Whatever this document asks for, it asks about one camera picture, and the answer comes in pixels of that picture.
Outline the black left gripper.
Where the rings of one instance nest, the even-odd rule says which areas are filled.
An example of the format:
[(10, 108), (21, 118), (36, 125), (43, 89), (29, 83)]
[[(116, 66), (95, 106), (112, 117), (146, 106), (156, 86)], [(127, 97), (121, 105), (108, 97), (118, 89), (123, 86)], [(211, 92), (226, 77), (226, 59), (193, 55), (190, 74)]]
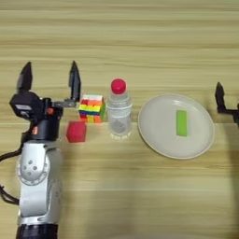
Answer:
[[(28, 62), (21, 70), (17, 91), (29, 91), (32, 88), (32, 65)], [(71, 88), (70, 99), (64, 101), (52, 102), (50, 98), (43, 98), (43, 116), (40, 119), (31, 133), (32, 140), (39, 141), (56, 141), (59, 136), (60, 120), (63, 116), (65, 107), (75, 107), (80, 99), (81, 80), (77, 63), (72, 62), (69, 87)]]

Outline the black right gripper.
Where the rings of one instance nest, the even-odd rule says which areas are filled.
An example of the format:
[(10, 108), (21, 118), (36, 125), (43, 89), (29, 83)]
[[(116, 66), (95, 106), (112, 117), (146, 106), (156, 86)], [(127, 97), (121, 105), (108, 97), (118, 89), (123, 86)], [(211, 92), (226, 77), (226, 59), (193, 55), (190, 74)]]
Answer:
[(221, 83), (219, 82), (216, 86), (215, 92), (218, 113), (232, 115), (233, 121), (239, 127), (239, 108), (238, 109), (228, 109), (224, 103), (224, 89)]

